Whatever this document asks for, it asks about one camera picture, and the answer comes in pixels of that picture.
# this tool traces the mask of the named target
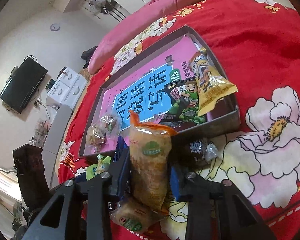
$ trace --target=black flat screen tv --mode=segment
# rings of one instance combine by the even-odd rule
[[[0,98],[16,112],[26,108],[48,71],[28,57],[15,70],[3,88]]]

